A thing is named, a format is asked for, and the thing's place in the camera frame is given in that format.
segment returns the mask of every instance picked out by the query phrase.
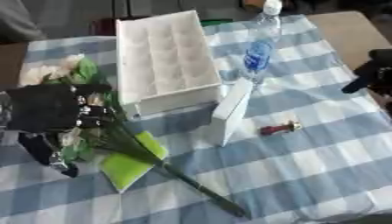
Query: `red lighter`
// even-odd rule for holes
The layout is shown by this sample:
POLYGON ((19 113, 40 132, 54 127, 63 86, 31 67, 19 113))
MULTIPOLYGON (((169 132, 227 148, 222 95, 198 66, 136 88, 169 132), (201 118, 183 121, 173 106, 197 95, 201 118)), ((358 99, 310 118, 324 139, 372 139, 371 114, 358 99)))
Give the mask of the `red lighter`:
POLYGON ((301 128, 301 124, 299 122, 289 121, 288 124, 280 125, 280 126, 267 126, 260 128, 260 134, 263 136, 270 136, 278 131, 294 131, 301 128))

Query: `blue and white checkered tablecloth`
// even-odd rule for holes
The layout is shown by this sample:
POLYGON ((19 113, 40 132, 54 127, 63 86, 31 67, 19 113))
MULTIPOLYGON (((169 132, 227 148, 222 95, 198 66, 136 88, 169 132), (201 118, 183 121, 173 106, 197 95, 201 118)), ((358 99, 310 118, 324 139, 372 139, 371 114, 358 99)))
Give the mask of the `blue and white checkered tablecloth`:
MULTIPOLYGON (((205 28, 224 81, 238 74, 252 27, 205 28)), ((116 83, 115 38, 31 43, 23 69, 76 53, 85 53, 116 83)), ((283 37, 264 75, 226 147, 205 140, 212 104, 141 122, 169 149, 170 162, 249 210, 252 220, 231 216, 158 169, 120 195, 94 163, 80 164, 81 175, 67 178, 14 146, 0 149, 0 223, 315 223, 390 212, 389 119, 366 91, 341 93, 353 76, 305 17, 283 18, 283 37), (290 119, 304 127, 257 135, 264 125, 290 119)))

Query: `white box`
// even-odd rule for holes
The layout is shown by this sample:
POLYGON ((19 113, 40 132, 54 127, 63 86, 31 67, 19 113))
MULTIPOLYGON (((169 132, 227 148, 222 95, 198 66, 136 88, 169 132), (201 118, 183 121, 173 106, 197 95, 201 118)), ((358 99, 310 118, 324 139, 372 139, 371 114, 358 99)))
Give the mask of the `white box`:
POLYGON ((250 80, 240 78, 213 111, 209 130, 212 143, 220 146, 226 145, 245 116, 253 86, 250 80))
POLYGON ((119 97, 128 118, 220 99, 221 79, 194 10, 116 26, 119 97))

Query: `floor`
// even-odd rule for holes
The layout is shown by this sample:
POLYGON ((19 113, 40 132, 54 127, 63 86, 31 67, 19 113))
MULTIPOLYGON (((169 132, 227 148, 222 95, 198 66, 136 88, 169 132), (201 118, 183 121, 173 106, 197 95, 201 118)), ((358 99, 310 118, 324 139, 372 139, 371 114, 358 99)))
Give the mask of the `floor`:
MULTIPOLYGON (((32 19, 50 39, 86 36, 90 23, 99 18, 111 17, 109 0, 22 0, 30 11, 32 19)), ((115 0, 115 14, 126 15, 126 0, 115 0)), ((301 3, 299 13, 313 14, 336 11, 335 1, 322 3, 313 11, 301 3)), ((132 14, 159 15, 176 11, 197 10, 200 18, 232 18, 246 20, 255 14, 239 9, 239 0, 130 0, 132 14)), ((392 17, 380 16, 374 24, 392 42, 392 17)))

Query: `yellow-green sponge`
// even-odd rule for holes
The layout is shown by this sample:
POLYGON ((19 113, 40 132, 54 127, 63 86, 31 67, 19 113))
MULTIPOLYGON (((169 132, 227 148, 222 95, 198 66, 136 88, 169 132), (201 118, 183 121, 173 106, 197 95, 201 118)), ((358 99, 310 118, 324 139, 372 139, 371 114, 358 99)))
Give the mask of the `yellow-green sponge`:
MULTIPOLYGON (((144 131, 136 135, 136 138, 159 158, 164 159, 167 156, 167 149, 162 147, 150 132, 144 131)), ((120 153, 113 153, 101 162, 101 170, 119 193, 125 192, 153 166, 120 153)))

